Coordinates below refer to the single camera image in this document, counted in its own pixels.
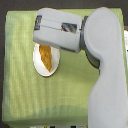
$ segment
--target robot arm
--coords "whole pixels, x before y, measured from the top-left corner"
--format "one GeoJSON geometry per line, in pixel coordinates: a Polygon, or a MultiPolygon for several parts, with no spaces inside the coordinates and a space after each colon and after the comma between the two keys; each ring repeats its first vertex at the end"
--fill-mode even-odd
{"type": "Polygon", "coordinates": [[[88,101],[89,128],[127,128],[122,36],[113,12],[99,8],[82,21],[74,14],[41,9],[33,36],[39,44],[76,53],[84,49],[91,64],[100,70],[88,101]]]}

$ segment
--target white plate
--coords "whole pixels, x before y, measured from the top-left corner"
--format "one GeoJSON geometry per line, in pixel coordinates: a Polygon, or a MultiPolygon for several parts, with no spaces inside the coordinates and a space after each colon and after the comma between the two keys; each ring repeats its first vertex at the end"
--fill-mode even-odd
{"type": "Polygon", "coordinates": [[[51,47],[51,54],[52,54],[52,68],[51,71],[49,72],[44,66],[43,62],[41,61],[41,56],[39,53],[39,44],[36,44],[34,47],[34,51],[33,51],[34,66],[37,72],[42,76],[52,75],[58,67],[59,59],[60,59],[59,49],[51,47]]]}

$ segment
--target green tablecloth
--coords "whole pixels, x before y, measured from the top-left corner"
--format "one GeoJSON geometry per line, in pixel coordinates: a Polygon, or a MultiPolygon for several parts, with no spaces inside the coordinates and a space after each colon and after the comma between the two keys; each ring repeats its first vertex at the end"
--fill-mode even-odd
{"type": "MultiPolygon", "coordinates": [[[[119,19],[123,35],[122,12],[111,10],[119,19]]],[[[84,18],[93,10],[63,11],[84,18]]],[[[9,11],[6,16],[2,120],[10,126],[87,124],[88,97],[99,71],[90,65],[84,51],[60,51],[55,74],[40,76],[33,65],[36,13],[9,11]]]]}

